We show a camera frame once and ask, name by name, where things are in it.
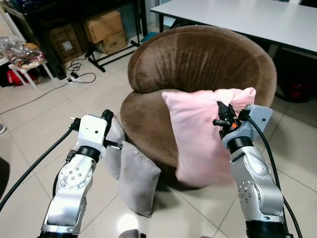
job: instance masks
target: tiled floor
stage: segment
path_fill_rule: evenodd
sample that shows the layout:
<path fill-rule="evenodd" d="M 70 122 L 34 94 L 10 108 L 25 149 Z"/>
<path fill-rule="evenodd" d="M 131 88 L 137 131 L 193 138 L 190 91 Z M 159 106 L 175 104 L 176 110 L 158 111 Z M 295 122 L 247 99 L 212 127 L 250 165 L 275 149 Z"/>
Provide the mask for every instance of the tiled floor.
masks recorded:
<path fill-rule="evenodd" d="M 119 113 L 124 98 L 132 91 L 127 79 L 126 57 L 101 73 L 84 61 L 81 72 L 95 72 L 92 84 L 69 84 L 41 99 L 0 116 L 8 130 L 0 138 L 0 156 L 10 162 L 6 191 L 68 128 L 69 117 L 104 109 Z M 43 80 L 39 90 L 30 87 L 0 90 L 0 113 L 60 86 L 64 81 Z M 296 214 L 304 237 L 315 237 L 317 220 L 317 101 L 290 104 L 275 99 L 273 117 L 265 134 L 279 169 L 282 190 Z M 72 133 L 36 169 L 10 198 L 0 214 L 3 238 L 34 238 L 52 197 L 53 179 L 68 150 L 76 143 Z M 262 143 L 256 145 L 264 151 Z M 115 238 L 127 229 L 138 228 L 149 238 L 245 238 L 244 218 L 237 189 L 210 186 L 196 191 L 160 187 L 152 218 L 129 210 L 118 195 L 117 182 L 102 163 L 94 173 L 81 238 Z M 295 234 L 290 219 L 288 224 Z"/>

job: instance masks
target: gray pillow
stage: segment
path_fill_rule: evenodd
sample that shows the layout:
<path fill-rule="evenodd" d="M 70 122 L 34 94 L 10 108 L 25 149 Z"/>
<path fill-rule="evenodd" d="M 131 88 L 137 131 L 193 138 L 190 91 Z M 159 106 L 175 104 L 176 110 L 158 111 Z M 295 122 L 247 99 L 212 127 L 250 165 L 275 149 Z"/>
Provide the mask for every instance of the gray pillow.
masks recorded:
<path fill-rule="evenodd" d="M 111 128 L 108 135 L 106 136 L 106 139 L 120 144 L 123 140 L 125 140 L 124 130 L 116 117 L 112 118 Z M 111 174 L 116 180 L 119 180 L 121 168 L 121 150 L 108 146 L 106 148 L 106 156 L 103 161 L 109 174 Z"/>
<path fill-rule="evenodd" d="M 135 146 L 122 144 L 119 193 L 131 210 L 151 217 L 160 169 Z"/>

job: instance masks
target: white stool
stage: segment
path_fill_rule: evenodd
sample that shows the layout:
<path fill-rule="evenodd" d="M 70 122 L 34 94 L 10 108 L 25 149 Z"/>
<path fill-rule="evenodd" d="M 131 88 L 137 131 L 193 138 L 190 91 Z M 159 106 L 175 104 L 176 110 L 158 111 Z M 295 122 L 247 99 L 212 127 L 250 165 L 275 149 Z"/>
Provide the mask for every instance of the white stool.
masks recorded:
<path fill-rule="evenodd" d="M 51 79 L 54 79 L 54 77 L 53 77 L 53 75 L 51 74 L 51 72 L 50 72 L 49 68 L 47 67 L 46 63 L 47 63 L 47 62 L 44 61 L 44 62 L 40 63 L 38 66 L 43 65 L 43 67 L 44 67 L 46 73 L 48 73 L 49 77 L 50 77 Z M 31 79 L 31 77 L 29 76 L 29 74 L 27 73 L 28 70 L 30 70 L 30 69 L 32 69 L 32 68 L 36 68 L 36 67 L 32 67 L 32 68 L 30 68 L 30 69 L 28 69 L 28 70 L 23 69 L 23 68 L 20 68 L 19 66 L 16 66 L 15 64 L 9 64 L 8 67 L 9 67 L 9 68 L 15 73 L 15 75 L 21 80 L 21 82 L 23 83 L 23 85 L 26 85 L 26 82 L 25 82 L 24 79 L 21 77 L 21 75 L 18 73 L 18 71 L 21 72 L 21 73 L 23 73 L 24 77 L 29 81 L 29 83 L 30 83 L 35 89 L 38 88 L 38 87 L 36 86 L 36 84 L 33 82 L 33 80 Z"/>

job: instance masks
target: pink pillow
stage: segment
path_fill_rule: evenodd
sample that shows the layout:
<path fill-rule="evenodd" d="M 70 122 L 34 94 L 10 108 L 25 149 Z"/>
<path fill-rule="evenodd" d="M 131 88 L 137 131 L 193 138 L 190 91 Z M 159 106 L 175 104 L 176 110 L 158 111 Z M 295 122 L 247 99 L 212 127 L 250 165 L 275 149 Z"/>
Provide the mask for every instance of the pink pillow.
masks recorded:
<path fill-rule="evenodd" d="M 254 104 L 255 95 L 254 88 L 162 92 L 178 147 L 176 176 L 180 182 L 197 187 L 233 182 L 230 153 L 219 136 L 221 127 L 212 124 L 219 119 L 217 101 L 237 110 Z"/>

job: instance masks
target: brown armchair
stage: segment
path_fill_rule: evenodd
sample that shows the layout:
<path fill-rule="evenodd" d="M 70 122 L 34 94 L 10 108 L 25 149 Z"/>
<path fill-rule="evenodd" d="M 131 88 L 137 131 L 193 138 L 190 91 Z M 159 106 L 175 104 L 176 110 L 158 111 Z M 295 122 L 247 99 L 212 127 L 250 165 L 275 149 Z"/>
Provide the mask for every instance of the brown armchair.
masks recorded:
<path fill-rule="evenodd" d="M 275 67 L 262 48 L 211 26 L 175 28 L 149 39 L 131 57 L 128 77 L 134 92 L 121 106 L 123 128 L 169 183 L 177 182 L 178 151 L 162 91 L 254 87 L 255 103 L 269 107 L 276 90 Z"/>

